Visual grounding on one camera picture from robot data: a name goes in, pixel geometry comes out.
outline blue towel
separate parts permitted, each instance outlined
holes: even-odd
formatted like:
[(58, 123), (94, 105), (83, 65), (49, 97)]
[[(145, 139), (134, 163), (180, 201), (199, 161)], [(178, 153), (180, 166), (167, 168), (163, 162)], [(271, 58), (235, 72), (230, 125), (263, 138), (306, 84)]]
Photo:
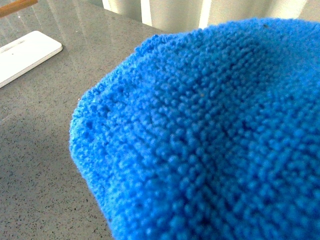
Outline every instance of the blue towel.
[(319, 23), (155, 35), (83, 95), (70, 152), (116, 240), (319, 240), (319, 98)]

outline terry loop texture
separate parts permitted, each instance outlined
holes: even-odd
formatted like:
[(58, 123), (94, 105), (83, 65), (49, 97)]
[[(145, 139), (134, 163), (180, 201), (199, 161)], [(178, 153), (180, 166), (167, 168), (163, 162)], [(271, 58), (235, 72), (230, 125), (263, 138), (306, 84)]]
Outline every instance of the terry loop texture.
[(70, 152), (116, 240), (320, 238), (320, 24), (155, 35), (88, 90)]

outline gray quartz countertop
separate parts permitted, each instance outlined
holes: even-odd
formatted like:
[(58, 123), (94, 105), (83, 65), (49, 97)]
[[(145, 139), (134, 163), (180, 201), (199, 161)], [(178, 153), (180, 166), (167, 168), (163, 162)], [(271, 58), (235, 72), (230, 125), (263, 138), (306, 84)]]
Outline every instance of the gray quartz countertop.
[(35, 30), (63, 51), (0, 88), (0, 239), (112, 239), (70, 158), (69, 124), (82, 94), (161, 32), (80, 0), (41, 0), (0, 19), (0, 47)]

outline speckled stone surface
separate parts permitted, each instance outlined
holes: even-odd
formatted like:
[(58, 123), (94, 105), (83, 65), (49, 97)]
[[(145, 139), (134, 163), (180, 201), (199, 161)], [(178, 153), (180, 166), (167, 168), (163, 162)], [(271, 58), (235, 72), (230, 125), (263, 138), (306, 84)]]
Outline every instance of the speckled stone surface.
[(70, 158), (69, 123), (84, 91), (160, 31), (79, 0), (41, 0), (0, 19), (0, 46), (35, 30), (64, 49), (0, 88), (0, 239), (111, 240)]

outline white curtain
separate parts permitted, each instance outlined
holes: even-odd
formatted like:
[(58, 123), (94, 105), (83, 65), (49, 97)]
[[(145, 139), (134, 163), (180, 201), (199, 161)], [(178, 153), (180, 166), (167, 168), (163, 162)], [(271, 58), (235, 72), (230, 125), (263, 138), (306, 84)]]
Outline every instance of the white curtain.
[(102, 0), (109, 11), (169, 33), (247, 18), (320, 21), (320, 0)]

